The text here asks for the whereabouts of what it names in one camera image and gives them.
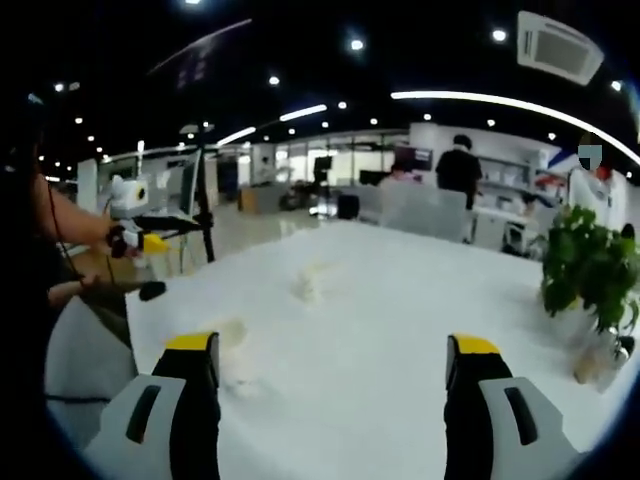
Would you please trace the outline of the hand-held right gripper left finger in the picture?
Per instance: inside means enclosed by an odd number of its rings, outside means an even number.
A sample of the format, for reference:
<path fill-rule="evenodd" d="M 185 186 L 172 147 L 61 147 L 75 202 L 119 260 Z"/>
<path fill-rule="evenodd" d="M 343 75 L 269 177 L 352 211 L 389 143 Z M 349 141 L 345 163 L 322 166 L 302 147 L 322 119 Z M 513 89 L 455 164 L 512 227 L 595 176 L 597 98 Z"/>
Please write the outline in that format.
<path fill-rule="evenodd" d="M 85 458 L 100 479 L 218 479 L 217 332 L 169 341 L 102 411 Z"/>

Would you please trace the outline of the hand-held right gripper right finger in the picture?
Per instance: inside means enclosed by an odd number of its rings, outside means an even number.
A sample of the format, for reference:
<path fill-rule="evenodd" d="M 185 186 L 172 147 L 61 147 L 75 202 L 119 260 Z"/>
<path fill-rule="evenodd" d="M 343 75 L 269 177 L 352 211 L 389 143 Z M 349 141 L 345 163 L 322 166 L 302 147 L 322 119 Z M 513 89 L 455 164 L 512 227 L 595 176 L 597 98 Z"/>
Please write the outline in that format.
<path fill-rule="evenodd" d="M 447 479 L 564 479 L 582 460 L 561 412 L 490 341 L 451 334 L 445 384 Z"/>

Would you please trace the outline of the person's left hand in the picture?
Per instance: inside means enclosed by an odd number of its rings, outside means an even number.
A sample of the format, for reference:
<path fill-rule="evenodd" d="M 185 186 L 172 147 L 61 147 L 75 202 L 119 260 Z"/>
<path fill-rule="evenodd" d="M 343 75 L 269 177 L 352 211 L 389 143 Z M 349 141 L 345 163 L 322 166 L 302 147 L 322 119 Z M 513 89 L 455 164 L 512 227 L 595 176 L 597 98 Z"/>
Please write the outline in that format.
<path fill-rule="evenodd" d="M 112 258 L 136 257 L 143 252 L 143 233 L 121 224 L 111 226 L 105 240 Z"/>

